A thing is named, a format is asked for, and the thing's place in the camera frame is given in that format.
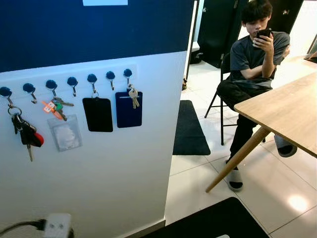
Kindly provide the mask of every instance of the blue painted wall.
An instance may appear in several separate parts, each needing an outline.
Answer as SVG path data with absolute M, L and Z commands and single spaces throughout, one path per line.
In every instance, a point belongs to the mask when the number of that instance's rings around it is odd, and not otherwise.
M 194 0 L 0 0 L 0 72 L 187 50 Z

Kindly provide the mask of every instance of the white wall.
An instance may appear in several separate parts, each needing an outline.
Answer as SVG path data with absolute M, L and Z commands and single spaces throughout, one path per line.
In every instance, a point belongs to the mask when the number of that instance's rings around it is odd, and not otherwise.
M 317 1 L 305 0 L 290 33 L 290 57 L 306 55 L 316 34 Z
M 33 147 L 31 163 L 26 146 L 14 134 L 7 100 L 0 98 L 0 229 L 66 212 L 72 215 L 76 238 L 113 238 L 161 221 L 185 57 L 186 52 L 179 52 L 0 73 L 0 87 L 12 89 L 23 118 L 45 138 L 42 148 Z M 117 128 L 114 95 L 126 89 L 126 80 L 117 76 L 112 91 L 105 73 L 112 68 L 123 72 L 127 65 L 137 67 L 131 82 L 143 92 L 143 124 Z M 112 133 L 87 128 L 82 98 L 91 96 L 87 75 L 94 72 L 99 96 L 111 99 Z M 69 76 L 79 81 L 76 98 L 66 84 Z M 47 123 L 54 116 L 45 114 L 41 104 L 53 96 L 44 87 L 48 79 L 57 82 L 58 96 L 75 104 L 64 112 L 77 115 L 83 147 L 57 151 Z M 37 88 L 38 104 L 22 91 L 25 82 Z M 37 233 L 29 237 L 36 238 Z

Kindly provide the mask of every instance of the hand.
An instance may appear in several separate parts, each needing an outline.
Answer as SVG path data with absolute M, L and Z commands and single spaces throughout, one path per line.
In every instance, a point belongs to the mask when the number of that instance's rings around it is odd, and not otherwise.
M 274 53 L 272 33 L 269 37 L 261 35 L 260 38 L 253 39 L 253 46 L 264 50 L 266 53 Z
M 285 49 L 285 51 L 283 52 L 282 56 L 285 59 L 290 53 L 290 45 L 288 45 Z

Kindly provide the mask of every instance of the table top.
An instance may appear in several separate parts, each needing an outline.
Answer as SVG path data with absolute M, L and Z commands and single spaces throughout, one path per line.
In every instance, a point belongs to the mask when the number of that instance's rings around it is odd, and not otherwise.
M 317 158 L 317 72 L 234 108 Z

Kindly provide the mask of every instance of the white tile floor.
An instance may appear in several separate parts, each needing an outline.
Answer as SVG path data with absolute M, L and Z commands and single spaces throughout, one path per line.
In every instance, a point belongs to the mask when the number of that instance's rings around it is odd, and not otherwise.
M 300 57 L 286 59 L 272 86 L 282 86 L 316 70 L 316 64 Z M 193 102 L 211 154 L 172 157 L 166 224 L 233 196 L 272 238 L 317 237 L 317 159 L 300 149 L 290 158 L 280 157 L 272 133 L 240 164 L 244 181 L 241 192 L 229 190 L 222 181 L 205 193 L 230 154 L 235 132 L 235 126 L 225 127 L 225 145 L 221 146 L 219 109 L 211 109 L 204 118 L 219 81 L 219 69 L 205 62 L 190 66 L 187 90 L 182 92 L 181 100 Z M 224 116 L 225 123 L 236 122 L 237 113 L 232 110 L 226 108 Z

